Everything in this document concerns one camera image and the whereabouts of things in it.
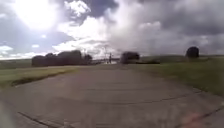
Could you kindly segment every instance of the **crack in pavement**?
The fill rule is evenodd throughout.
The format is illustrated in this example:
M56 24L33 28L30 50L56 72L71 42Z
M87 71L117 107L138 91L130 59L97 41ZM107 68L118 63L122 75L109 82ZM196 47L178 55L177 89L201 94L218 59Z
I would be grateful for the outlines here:
M76 102L81 102L81 103L89 103L89 104L101 104L101 105L135 105L135 104L151 104L151 103L157 103L157 102L162 102L162 101L169 101L169 100L175 100L175 99L180 99L180 98L185 98L188 97L189 95L197 95L201 93L202 91L196 91L193 93L188 93L184 95L180 95L178 97L170 97L170 98L165 98L161 100L154 100L154 101L145 101L145 102L127 102L127 103L112 103L112 102L96 102L96 101L88 101L88 100L73 100Z
M194 123L194 122L196 122L196 121L203 120L203 119L205 119L205 118L211 116L212 114L217 113L217 112L219 112L219 111L221 111L221 110L223 110L223 109L224 109L224 106L221 106L221 107L215 109L215 110L212 111L212 112L206 113L206 114L204 114L204 115L202 115L202 116L199 116L199 117L196 117L196 118L193 118L192 120L188 121L187 123L179 124L179 125L175 126L174 128L182 128L182 127L189 126L189 125L191 125L192 123Z

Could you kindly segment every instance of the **grass field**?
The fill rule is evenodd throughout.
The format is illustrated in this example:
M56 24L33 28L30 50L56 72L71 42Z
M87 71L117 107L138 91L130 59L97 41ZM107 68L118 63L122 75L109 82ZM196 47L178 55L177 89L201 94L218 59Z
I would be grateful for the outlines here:
M206 92L224 96L224 59L208 61L134 65L135 68L165 76Z
M0 69L31 68L31 59L1 60Z
M72 72L76 69L74 66L2 69L0 70L0 88L16 86L49 76Z

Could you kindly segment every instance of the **road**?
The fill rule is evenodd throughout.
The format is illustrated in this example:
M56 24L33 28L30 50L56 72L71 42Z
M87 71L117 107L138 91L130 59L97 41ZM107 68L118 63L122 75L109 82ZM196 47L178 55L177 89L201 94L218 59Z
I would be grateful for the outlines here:
M16 127L224 126L222 98L130 69L80 69L5 90L0 96L7 111L19 115L14 120L29 123Z

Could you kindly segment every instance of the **sunlight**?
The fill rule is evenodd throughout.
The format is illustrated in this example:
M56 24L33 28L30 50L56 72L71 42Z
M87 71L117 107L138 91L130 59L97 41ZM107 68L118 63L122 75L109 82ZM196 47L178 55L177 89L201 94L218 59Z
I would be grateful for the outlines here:
M48 0L16 0L13 9L31 29L46 30L56 22L56 10Z

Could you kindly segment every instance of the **white cloud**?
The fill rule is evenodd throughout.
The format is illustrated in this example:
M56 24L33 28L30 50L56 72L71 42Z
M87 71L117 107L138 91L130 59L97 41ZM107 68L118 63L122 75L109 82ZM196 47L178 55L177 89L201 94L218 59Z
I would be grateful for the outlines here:
M40 46L38 44L32 45L32 48L39 48Z
M107 38L107 26L104 22L104 18L87 17L81 26L71 26L70 23L64 23L58 26L58 31L64 32L74 38L105 40Z
M7 15L5 13L0 13L0 19L6 19Z
M77 16L80 16L83 13L90 12L90 8L83 1L73 1L73 2L65 2L65 6L69 9L72 9Z
M6 46L6 45L2 45L0 46L0 52L7 52L7 51L12 51L13 48Z
M47 36L46 35L41 35L41 38L45 39L45 38L47 38Z

